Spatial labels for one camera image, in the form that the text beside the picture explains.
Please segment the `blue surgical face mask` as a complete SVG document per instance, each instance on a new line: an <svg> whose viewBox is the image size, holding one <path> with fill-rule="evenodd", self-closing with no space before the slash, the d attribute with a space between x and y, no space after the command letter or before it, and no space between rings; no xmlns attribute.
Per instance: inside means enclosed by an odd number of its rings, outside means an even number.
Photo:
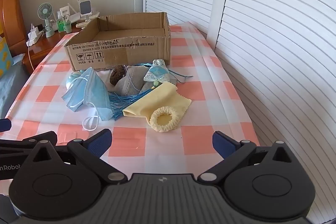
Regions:
<svg viewBox="0 0 336 224"><path fill-rule="evenodd" d="M88 68L81 76L87 80L83 104L94 108L94 115L85 118L82 126L87 131L94 131L98 127L99 121L112 119L109 94L104 82L93 68Z"/></svg>

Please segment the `cream knitted scrunchie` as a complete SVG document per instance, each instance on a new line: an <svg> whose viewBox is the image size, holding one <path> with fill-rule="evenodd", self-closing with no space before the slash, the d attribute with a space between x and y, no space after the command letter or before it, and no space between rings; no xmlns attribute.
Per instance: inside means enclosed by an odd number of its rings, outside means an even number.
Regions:
<svg viewBox="0 0 336 224"><path fill-rule="evenodd" d="M150 127L156 132L175 130L182 119L177 109L163 106L153 112L150 117Z"/></svg>

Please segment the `blue white plush toy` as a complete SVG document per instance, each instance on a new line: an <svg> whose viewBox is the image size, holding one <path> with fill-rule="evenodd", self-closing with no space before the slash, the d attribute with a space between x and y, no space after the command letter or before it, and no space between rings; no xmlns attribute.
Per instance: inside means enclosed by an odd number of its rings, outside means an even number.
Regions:
<svg viewBox="0 0 336 224"><path fill-rule="evenodd" d="M74 79L80 77L83 72L84 72L83 70L76 71L76 72L71 73L68 76L68 79L66 80L66 89L67 90L72 86Z"/></svg>

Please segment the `grey fabric pouch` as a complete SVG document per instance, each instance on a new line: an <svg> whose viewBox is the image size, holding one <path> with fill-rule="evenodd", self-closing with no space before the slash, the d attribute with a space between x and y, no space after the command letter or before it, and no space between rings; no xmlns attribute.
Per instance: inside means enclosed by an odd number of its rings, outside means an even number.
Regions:
<svg viewBox="0 0 336 224"><path fill-rule="evenodd" d="M177 84L177 79L176 79L173 75L169 75L169 76L170 76L170 80L169 80L169 82L170 82L171 84L176 85L176 84ZM147 81L145 81L143 87L141 88L141 92L145 92L145 91L147 91L147 90L149 90L149 89L155 89L155 88L158 87L160 84L161 84L161 83L160 83L159 81L157 81L157 80L155 80L155 81L153 81L153 82L147 82Z"/></svg>
<svg viewBox="0 0 336 224"><path fill-rule="evenodd" d="M145 84L143 78L145 77L148 67L128 66L126 68L126 75L118 81L114 87L114 92L120 96L132 96L139 94Z"/></svg>

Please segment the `brown scrunchie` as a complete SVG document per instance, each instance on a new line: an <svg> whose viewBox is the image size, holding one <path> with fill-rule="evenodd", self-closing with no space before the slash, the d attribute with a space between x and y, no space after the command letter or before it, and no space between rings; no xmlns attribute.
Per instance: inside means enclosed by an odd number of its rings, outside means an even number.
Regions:
<svg viewBox="0 0 336 224"><path fill-rule="evenodd" d="M110 83L115 86L126 74L124 65L117 65L112 69L110 74Z"/></svg>

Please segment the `yellow microfibre cloth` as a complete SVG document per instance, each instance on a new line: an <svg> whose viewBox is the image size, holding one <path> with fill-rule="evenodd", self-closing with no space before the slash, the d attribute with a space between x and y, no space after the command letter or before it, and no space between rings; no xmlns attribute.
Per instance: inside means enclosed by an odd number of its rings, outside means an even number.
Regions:
<svg viewBox="0 0 336 224"><path fill-rule="evenodd" d="M191 100L189 98L181 96L177 92L177 86L165 82L137 102L128 106L122 112L126 117L145 118L149 124L151 115L160 107L173 107L184 116L190 104Z"/></svg>

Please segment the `blue white sachet with tassel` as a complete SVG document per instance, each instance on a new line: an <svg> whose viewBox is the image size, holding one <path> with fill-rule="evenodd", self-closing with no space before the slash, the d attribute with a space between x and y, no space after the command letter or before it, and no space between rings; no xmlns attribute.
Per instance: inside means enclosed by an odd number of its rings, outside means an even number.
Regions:
<svg viewBox="0 0 336 224"><path fill-rule="evenodd" d="M145 74L144 81L146 83L152 83L151 87L146 89L145 91L140 91L138 88L134 86L134 88L139 91L138 94L134 95L119 95L116 92L109 92L110 106L112 108L112 119L117 120L121 116L123 116L123 110L128 106L137 102L145 95L149 94L153 89L158 87L160 84L164 82L169 82L170 76L173 76L178 83L183 84L187 79L193 76L185 76L168 69L165 65L165 62L162 59L154 60L152 63L140 63L136 64L136 67L144 66L149 70Z"/></svg>

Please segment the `yellow blue snack bag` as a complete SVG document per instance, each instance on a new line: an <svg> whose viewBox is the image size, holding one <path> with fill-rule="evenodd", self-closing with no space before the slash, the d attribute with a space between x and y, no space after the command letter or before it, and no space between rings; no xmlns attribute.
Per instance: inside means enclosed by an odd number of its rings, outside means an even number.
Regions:
<svg viewBox="0 0 336 224"><path fill-rule="evenodd" d="M2 77L13 65L13 58L11 56L5 34L0 24L0 77Z"/></svg>

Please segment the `wooden nightstand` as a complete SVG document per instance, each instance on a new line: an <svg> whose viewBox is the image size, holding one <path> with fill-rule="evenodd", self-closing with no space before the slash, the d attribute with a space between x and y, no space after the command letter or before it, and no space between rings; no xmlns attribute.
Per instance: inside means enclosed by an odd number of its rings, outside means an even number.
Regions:
<svg viewBox="0 0 336 224"><path fill-rule="evenodd" d="M26 71L31 75L34 69L43 61L43 59L50 53L58 42L66 35L66 32L55 32L50 38L42 35L36 44L29 47L24 58L23 64Z"/></svg>

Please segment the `checkered pink white tablecloth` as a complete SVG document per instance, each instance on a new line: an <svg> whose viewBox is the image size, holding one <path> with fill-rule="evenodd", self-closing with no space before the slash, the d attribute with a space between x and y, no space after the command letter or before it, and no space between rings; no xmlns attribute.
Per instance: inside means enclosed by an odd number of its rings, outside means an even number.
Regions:
<svg viewBox="0 0 336 224"><path fill-rule="evenodd" d="M237 91L203 35L190 23L173 25L170 30L170 68L187 80L175 87L156 88L123 117L98 124L113 136L103 159L125 174L200 174L221 160L213 148L216 131L238 141L257 142ZM64 144L89 136L82 122L94 109L84 106L71 111L62 99L72 71L66 42L67 38L60 40L24 85L7 114L12 127L1 138L21 140L54 131ZM176 129L157 132L150 127L150 117L156 109L171 106L174 95L189 99L190 106Z"/></svg>

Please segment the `white power strip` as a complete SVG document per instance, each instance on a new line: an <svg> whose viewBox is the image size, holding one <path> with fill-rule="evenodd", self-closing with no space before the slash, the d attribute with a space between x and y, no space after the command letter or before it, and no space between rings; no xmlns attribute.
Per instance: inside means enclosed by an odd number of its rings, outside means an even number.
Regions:
<svg viewBox="0 0 336 224"><path fill-rule="evenodd" d="M39 30L38 27L32 24L30 27L30 32L27 35L28 40L26 41L26 46L31 47L36 44L43 33L43 29Z"/></svg>

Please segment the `wooden headboard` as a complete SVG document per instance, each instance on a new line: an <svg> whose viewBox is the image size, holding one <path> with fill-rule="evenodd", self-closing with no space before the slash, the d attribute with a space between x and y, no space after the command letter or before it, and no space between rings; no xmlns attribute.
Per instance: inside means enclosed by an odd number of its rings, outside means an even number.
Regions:
<svg viewBox="0 0 336 224"><path fill-rule="evenodd" d="M1 26L12 56L27 52L20 0L1 0Z"/></svg>

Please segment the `green sanitizer bottle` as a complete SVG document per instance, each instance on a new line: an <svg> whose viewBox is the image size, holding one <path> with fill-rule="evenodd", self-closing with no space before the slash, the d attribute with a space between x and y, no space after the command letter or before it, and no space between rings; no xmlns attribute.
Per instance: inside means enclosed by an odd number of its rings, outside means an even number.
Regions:
<svg viewBox="0 0 336 224"><path fill-rule="evenodd" d="M64 32L64 22L60 11L57 11L57 17L58 32Z"/></svg>

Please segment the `brown cardboard box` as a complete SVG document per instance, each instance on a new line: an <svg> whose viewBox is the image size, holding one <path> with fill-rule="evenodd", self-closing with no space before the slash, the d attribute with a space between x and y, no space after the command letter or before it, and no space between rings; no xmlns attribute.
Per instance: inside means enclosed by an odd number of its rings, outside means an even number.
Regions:
<svg viewBox="0 0 336 224"><path fill-rule="evenodd" d="M140 12L100 16L91 20L64 45L74 71L108 70L116 65L171 59L167 13Z"/></svg>

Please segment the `green desk fan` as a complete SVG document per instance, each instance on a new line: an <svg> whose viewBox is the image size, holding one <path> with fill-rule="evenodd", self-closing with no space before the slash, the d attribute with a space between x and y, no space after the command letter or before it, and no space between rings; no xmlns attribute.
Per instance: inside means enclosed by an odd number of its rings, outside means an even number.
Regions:
<svg viewBox="0 0 336 224"><path fill-rule="evenodd" d="M51 36L53 36L55 34L54 29L53 29L53 23L54 20L51 19L51 16L54 13L54 9L52 7L52 5L48 2L42 3L39 7L38 7L38 17L41 20L45 21L45 35L46 38L50 38Z"/></svg>

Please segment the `white card sign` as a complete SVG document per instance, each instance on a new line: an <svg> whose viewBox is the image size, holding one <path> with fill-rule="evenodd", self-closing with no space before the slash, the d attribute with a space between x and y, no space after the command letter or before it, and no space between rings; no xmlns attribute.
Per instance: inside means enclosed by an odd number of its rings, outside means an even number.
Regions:
<svg viewBox="0 0 336 224"><path fill-rule="evenodd" d="M70 19L70 7L69 6L61 7L60 14L62 16L62 20L68 21Z"/></svg>

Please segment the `white louvered closet door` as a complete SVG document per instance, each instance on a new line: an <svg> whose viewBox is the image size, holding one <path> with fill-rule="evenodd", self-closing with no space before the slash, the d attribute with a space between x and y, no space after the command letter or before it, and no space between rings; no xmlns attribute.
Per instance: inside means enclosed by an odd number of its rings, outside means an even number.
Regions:
<svg viewBox="0 0 336 224"><path fill-rule="evenodd" d="M143 9L207 35L260 143L287 142L311 177L311 221L335 220L335 0L143 0Z"/></svg>

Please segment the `white grey phone stand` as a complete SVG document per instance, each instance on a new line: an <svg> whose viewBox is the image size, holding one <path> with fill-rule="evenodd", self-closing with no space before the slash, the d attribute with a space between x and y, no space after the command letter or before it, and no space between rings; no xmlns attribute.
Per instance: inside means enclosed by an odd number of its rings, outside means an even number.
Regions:
<svg viewBox="0 0 336 224"><path fill-rule="evenodd" d="M77 0L77 2L79 4L80 20L82 19L84 20L82 22L76 23L76 28L83 29L88 25L88 23L92 19L98 18L100 15L100 12L92 9L90 0L86 0L86 1Z"/></svg>

